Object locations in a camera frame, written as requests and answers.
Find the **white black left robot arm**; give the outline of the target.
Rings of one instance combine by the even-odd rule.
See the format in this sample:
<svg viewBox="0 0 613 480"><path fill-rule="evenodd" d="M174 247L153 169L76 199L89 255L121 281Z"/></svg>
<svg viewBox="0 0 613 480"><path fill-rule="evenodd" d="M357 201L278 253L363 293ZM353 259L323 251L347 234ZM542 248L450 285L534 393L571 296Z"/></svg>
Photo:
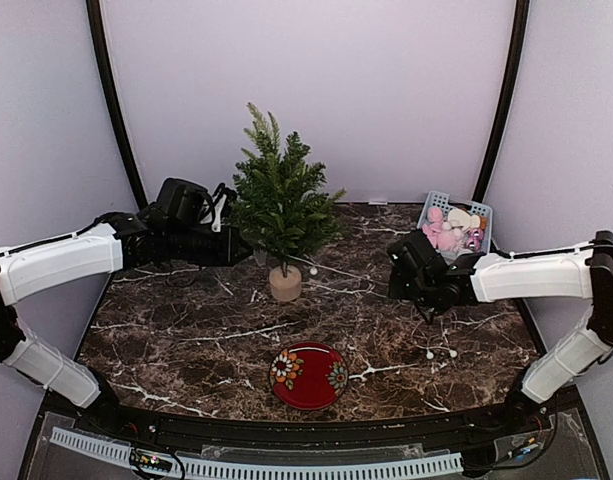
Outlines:
<svg viewBox="0 0 613 480"><path fill-rule="evenodd" d="M115 405L112 388L39 338L19 319L15 306L59 285L149 263L234 266L252 254L228 220L236 198L224 184L209 192L168 178L157 199L137 213L109 212L72 233L0 248L0 364L88 409L89 421L106 436L120 435L127 415Z"/></svg>

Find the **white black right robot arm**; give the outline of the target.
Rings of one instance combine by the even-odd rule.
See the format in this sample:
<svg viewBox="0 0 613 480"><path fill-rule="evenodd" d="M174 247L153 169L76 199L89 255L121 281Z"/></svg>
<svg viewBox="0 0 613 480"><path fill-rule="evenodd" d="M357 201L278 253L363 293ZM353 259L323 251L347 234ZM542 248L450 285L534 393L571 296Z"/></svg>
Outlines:
<svg viewBox="0 0 613 480"><path fill-rule="evenodd" d="M454 306L516 298L570 297L591 300L591 310L555 348L521 375L496 424L520 432L574 377L613 351L613 233L574 246L536 252L471 253L452 263L420 230L387 249L392 262L388 294L410 300L426 320Z"/></svg>

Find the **white ball string lights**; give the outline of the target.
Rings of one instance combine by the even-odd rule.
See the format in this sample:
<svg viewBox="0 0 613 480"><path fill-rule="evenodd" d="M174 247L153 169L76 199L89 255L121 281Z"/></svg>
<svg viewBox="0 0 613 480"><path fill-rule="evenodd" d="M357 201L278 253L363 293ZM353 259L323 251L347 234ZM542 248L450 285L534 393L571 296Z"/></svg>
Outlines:
<svg viewBox="0 0 613 480"><path fill-rule="evenodd" d="M326 251L317 258L295 257L291 264L303 274L297 299L279 302L259 283L247 288L240 312L254 337L274 344L326 343L379 364L457 356L448 321L428 326L412 303L387 297L390 268L379 254L347 260Z"/></svg>

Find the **small green christmas tree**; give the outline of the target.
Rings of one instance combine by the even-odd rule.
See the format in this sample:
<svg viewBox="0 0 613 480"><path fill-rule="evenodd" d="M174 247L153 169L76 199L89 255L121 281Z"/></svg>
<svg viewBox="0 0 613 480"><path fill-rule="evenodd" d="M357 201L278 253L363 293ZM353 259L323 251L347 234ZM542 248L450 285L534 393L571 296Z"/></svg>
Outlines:
<svg viewBox="0 0 613 480"><path fill-rule="evenodd" d="M307 161L311 147L298 132L283 136L272 113L251 102L247 110L252 121L244 133L252 147L242 150L245 159L236 164L231 219L254 250L277 260L268 274L271 295L290 302L302 293L301 271L290 261L342 236L334 207L345 191L324 191L326 166Z"/></svg>

